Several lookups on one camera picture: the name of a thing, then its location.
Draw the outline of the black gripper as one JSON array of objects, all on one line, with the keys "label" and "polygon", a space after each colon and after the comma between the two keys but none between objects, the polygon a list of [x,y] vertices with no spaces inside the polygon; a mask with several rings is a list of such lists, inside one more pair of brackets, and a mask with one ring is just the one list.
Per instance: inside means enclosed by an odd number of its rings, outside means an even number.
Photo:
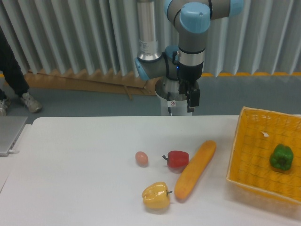
[{"label": "black gripper", "polygon": [[200,89],[197,86],[197,80],[201,77],[203,63],[188,66],[182,63],[177,65],[177,78],[179,81],[179,94],[189,92],[189,111],[194,112],[195,107],[199,106]]}]

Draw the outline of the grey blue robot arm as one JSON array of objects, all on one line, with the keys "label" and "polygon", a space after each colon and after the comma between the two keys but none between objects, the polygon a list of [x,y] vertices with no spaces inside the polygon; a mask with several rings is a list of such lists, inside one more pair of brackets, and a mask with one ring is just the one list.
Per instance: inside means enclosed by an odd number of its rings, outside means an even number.
[{"label": "grey blue robot arm", "polygon": [[155,93],[161,114],[191,115],[199,106],[208,29],[212,20],[235,16],[242,0],[166,0],[164,12],[179,34],[178,45],[158,49],[155,3],[138,0],[140,51],[135,66],[144,81],[158,78]]}]

